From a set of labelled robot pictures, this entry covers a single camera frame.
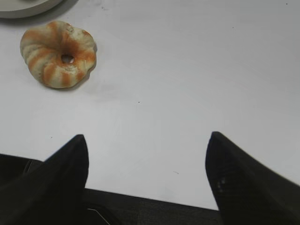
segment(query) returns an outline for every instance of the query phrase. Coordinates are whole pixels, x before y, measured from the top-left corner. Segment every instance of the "orange striped donut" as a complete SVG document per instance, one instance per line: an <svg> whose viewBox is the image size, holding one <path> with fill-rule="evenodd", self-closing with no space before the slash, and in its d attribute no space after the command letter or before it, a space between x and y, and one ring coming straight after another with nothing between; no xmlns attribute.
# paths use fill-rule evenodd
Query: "orange striped donut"
<svg viewBox="0 0 300 225"><path fill-rule="evenodd" d="M52 88L70 88L80 82L96 62L93 37L62 21L27 30L21 55L32 76ZM63 60L70 56L73 61Z"/></svg>

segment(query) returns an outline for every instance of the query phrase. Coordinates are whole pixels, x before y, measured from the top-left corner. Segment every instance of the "white surface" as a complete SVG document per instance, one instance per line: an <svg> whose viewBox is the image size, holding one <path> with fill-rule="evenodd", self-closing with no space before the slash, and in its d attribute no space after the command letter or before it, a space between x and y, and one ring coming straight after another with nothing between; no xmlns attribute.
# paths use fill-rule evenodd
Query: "white surface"
<svg viewBox="0 0 300 225"><path fill-rule="evenodd" d="M0 0L0 18L22 18L45 12L62 0Z"/></svg>
<svg viewBox="0 0 300 225"><path fill-rule="evenodd" d="M37 83L19 52L25 30L53 15L0 21L1 152L44 160L83 133L87 187L216 209L204 160L218 130L300 184L299 7L79 1L55 18L98 45L97 67L73 91Z"/></svg>

